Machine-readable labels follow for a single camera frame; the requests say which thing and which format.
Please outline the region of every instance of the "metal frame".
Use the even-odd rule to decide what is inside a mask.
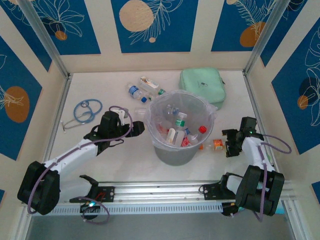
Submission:
[[[54,117],[54,122],[53,122],[53,127],[52,127],[52,130],[51,130],[50,138],[49,138],[48,144],[47,144],[47,146],[45,148],[45,151],[44,151],[44,156],[43,156],[43,159],[42,159],[43,163],[50,159],[50,155],[51,155],[52,149],[54,147],[57,131],[58,131],[58,128],[59,128],[60,119],[61,119],[62,113],[64,111],[64,107],[65,107],[65,104],[66,104],[66,100],[67,100],[67,96],[68,96],[71,80],[72,80],[72,75],[70,75],[68,77],[68,79],[66,80],[66,82],[64,84],[63,92],[62,92],[62,94],[60,96],[60,100],[59,100],[59,106],[58,106],[58,109],[56,110],[56,113],[55,113],[55,117]]]
[[[28,20],[30,26],[35,32],[36,36],[39,38],[40,42],[44,46],[45,50],[49,54],[52,61],[55,62],[57,68],[67,80],[69,77],[68,70],[60,58],[59,51],[57,50],[54,42],[52,41],[48,31],[43,25],[40,17],[38,16],[36,10],[32,6],[32,3],[29,0],[17,0],[17,3],[22,10],[25,18]]]
[[[258,58],[260,57],[262,51],[264,50],[265,46],[267,45],[272,33],[274,32],[278,22],[280,21],[284,11],[288,7],[288,4],[291,0],[278,0],[272,10],[270,17],[266,21],[266,24],[263,28],[260,37],[258,38],[255,46],[253,47],[252,54],[243,69],[245,74],[249,74],[255,63],[257,62]]]
[[[67,99],[69,87],[71,84],[72,77],[68,73],[62,59],[60,58],[59,52],[55,47],[51,37],[46,31],[44,25],[42,24],[39,16],[37,15],[32,4],[28,0],[17,0],[19,7],[21,8],[23,14],[29,21],[31,27],[35,31],[37,37],[40,39],[41,43],[45,47],[49,56],[57,65],[61,74],[65,77],[66,82],[63,88],[63,92],[60,97],[59,107],[57,109],[54,125],[51,131],[51,137],[48,140],[47,148],[43,156],[43,161],[47,161],[50,158],[50,154],[53,148],[54,140],[57,134],[57,130],[60,123],[60,118],[64,109],[64,105]],[[258,39],[255,47],[252,50],[251,57],[243,69],[244,81],[248,90],[248,95],[257,119],[257,124],[262,134],[265,133],[263,121],[259,114],[259,106],[256,103],[254,93],[251,88],[251,83],[248,74],[253,68],[255,62],[260,57],[261,52],[266,46],[272,32],[277,26],[283,12],[290,0],[277,1],[270,17],[267,21],[265,28],[263,29],[260,38]],[[271,156],[271,161],[274,167],[279,171],[279,166],[275,159],[275,155],[272,149],[267,149],[267,152]],[[185,204],[201,205],[210,203],[221,203],[221,202],[234,202],[234,199],[223,200],[223,201],[205,201],[204,196],[198,192],[199,187],[203,184],[215,183],[217,181],[193,181],[193,182],[101,182],[101,186],[115,186],[115,196],[114,203],[108,203],[106,206],[111,205],[117,206],[127,206],[127,205],[139,205],[146,204],[148,206],[157,204],[171,204],[174,206],[181,206]],[[300,214],[302,213],[299,203],[296,199],[294,190],[292,188],[291,182],[286,181],[283,186],[281,193],[281,201],[284,208],[286,209],[287,217],[289,218],[290,225],[297,240],[308,240],[311,239],[308,227],[305,224],[304,217]],[[59,204],[56,209],[74,208],[74,204],[66,203]],[[21,206],[19,209],[19,217],[17,219],[15,231],[12,235],[12,240],[24,240],[27,236],[31,216],[27,213],[27,207]]]

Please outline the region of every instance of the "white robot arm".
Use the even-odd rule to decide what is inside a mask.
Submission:
[[[124,124],[127,111],[125,108],[106,111],[100,124],[66,153],[44,164],[31,163],[21,183],[18,199],[42,215],[51,212],[58,202],[77,201],[75,198],[80,196],[96,199],[103,189],[97,181],[86,175],[66,181],[66,176],[105,149],[114,147],[110,145],[111,141],[123,142],[122,138],[139,136],[145,130],[143,122],[132,122],[130,116],[131,127]]]

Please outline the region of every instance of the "plastic bottle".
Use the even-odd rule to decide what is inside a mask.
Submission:
[[[125,89],[128,91],[128,93],[137,100],[141,100],[141,102],[145,103],[147,101],[147,98],[144,96],[143,92],[132,83],[128,83],[125,86]]]
[[[134,119],[145,122],[146,111],[147,109],[145,107],[136,107],[134,109]]]
[[[140,77],[139,86],[143,90],[146,90],[147,92],[152,93],[153,95],[156,95],[156,96],[164,94],[166,92],[159,86],[158,83],[148,79],[145,76]]]
[[[187,114],[179,112],[175,120],[175,126],[177,126],[178,129],[182,129],[185,126],[187,117]]]
[[[177,130],[175,131],[175,136],[174,136],[174,145],[177,147],[181,147],[182,141],[184,140],[185,137],[185,132]]]
[[[212,149],[213,151],[221,151],[224,148],[224,143],[221,139],[214,139],[202,143],[199,150]]]
[[[174,115],[174,116],[176,116],[176,115],[178,115],[178,113],[179,113],[179,108],[175,107],[174,104],[173,104],[173,105],[168,104],[168,105],[166,106],[165,110],[166,110],[166,113],[167,113],[168,115]]]
[[[170,128],[165,141],[169,144],[173,144],[175,135],[176,135],[176,130],[174,128]]]
[[[153,101],[157,96],[153,95],[151,92],[146,92],[145,97],[150,101]]]
[[[198,142],[199,142],[199,138],[202,134],[206,133],[207,131],[207,128],[205,126],[201,126],[198,128],[198,131],[195,135],[191,135],[189,134],[187,136],[189,142],[191,145],[196,145]]]

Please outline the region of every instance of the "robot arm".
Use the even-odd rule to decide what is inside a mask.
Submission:
[[[44,164],[37,161],[31,163],[22,180],[17,195],[18,199],[28,204],[32,189],[39,177],[54,163],[55,165],[47,171],[36,188],[31,202],[31,207],[34,210],[45,215],[51,212],[58,202],[69,202],[72,198],[78,196],[95,199],[99,194],[100,187],[93,178],[82,175],[80,178],[69,182],[64,181],[64,179],[74,169],[90,161],[105,149],[115,146],[110,145],[111,142],[105,141],[105,139],[116,139],[129,131],[130,125],[124,124],[125,117],[124,110],[106,111],[100,124],[95,126],[90,133],[85,135],[76,146],[66,153]],[[139,136],[145,130],[144,123],[141,121],[134,121],[132,124],[132,130],[125,136],[126,138]],[[62,161],[57,162],[59,158],[66,154],[67,156]]]
[[[256,132],[256,124],[255,118],[243,117],[239,131],[237,129],[222,131],[222,134],[227,136],[226,157],[238,156],[241,151],[246,156],[248,168],[244,176],[227,172],[220,182],[204,185],[203,190],[208,192],[205,195],[206,200],[235,199],[235,211],[241,207],[259,213],[263,197],[265,164],[267,174],[263,214],[272,216],[276,212],[285,178],[283,174],[276,172],[268,161],[266,150],[262,147],[264,137]]]

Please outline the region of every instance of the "blue bottle cap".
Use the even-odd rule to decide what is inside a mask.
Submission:
[[[184,130],[184,132],[185,132],[187,135],[189,135],[189,134],[190,134],[190,131],[189,131],[189,129],[188,129],[188,128],[186,128],[186,129]]]

